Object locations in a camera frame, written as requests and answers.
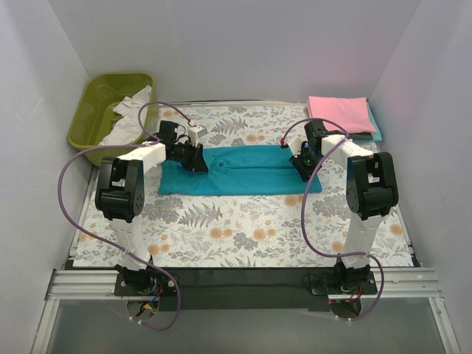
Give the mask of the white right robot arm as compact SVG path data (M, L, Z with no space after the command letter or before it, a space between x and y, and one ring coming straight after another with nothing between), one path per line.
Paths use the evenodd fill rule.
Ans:
M326 119L303 119L305 139L283 136L280 145L291 151L289 161L307 184L314 182L327 159L345 169L351 212L347 239L342 251L332 256L335 265L308 275L307 282L315 294L358 294L375 285L370 271L375 259L373 241L378 227L398 204L394 162L389 153L373 153L354 143L342 127L327 131L325 123Z

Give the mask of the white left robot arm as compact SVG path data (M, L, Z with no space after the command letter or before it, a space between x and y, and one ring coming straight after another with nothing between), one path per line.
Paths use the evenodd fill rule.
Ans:
M95 193L95 206L111 223L117 244L124 248L121 263L115 266L126 286L142 295L151 294L158 284L148 265L151 256L142 236L141 212L145 205L145 174L167 160L178 162L186 171L209 171L200 138L207 129L196 125L187 134L177 134L178 125L160 122L157 140L124 155L105 157Z

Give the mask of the pink folded t shirt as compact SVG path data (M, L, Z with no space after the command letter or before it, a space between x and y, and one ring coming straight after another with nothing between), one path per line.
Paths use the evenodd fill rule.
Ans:
M316 97L308 98L308 113L313 118L323 118L343 127L349 134L375 133L366 97L336 98Z

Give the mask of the floral patterned table mat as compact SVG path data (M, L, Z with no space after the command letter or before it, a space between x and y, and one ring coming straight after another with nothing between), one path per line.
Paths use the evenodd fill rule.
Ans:
M204 125L207 148L278 145L304 136L304 105L188 105L161 108L165 120ZM142 232L160 267L332 266L347 239L346 173L333 161L319 171L322 191L309 196L160 195L161 171L145 177Z

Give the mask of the white crumpled t shirt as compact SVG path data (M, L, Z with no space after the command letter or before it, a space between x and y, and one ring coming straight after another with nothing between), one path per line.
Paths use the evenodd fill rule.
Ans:
M132 97L125 97L113 112L119 115L111 132L105 135L99 145L128 145L134 143L142 134L138 122L139 109L150 102L152 87L147 85Z

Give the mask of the olive green plastic basket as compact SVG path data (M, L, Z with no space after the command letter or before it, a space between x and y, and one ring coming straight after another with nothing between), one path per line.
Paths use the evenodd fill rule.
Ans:
M122 115L113 111L126 97L133 95L150 86L150 99L156 98L155 83L151 75L143 72L118 72L102 74L84 88L82 97L77 105L72 123L67 133L69 144L78 149L86 150L97 146L103 138L122 119ZM159 107L147 108L141 113L142 124L148 131L156 131ZM130 148L107 148L85 153L85 157L99 167L104 157L117 157L129 152Z

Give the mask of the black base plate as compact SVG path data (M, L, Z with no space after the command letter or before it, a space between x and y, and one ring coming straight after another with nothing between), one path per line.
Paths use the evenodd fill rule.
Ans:
M163 272L152 268L158 284L145 299L139 300L142 306L149 305L152 310L249 310L249 309L289 309L307 308L326 312L330 309L327 295L302 294L300 290L282 291L199 291L182 292L177 278L166 268ZM315 274L327 268L315 268ZM345 295L352 302L357 302L359 294Z

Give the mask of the aluminium front rail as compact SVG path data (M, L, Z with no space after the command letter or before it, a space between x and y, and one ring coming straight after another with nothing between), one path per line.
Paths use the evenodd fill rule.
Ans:
M332 299L349 296L331 285L322 287L315 268L171 268L182 292L199 291L282 291L300 290L302 294L327 295ZM383 298L441 297L442 291L430 268L387 268L371 270L369 280L354 291L362 299L372 299L382 290ZM46 295L56 299L145 299L126 285L114 270L54 271Z

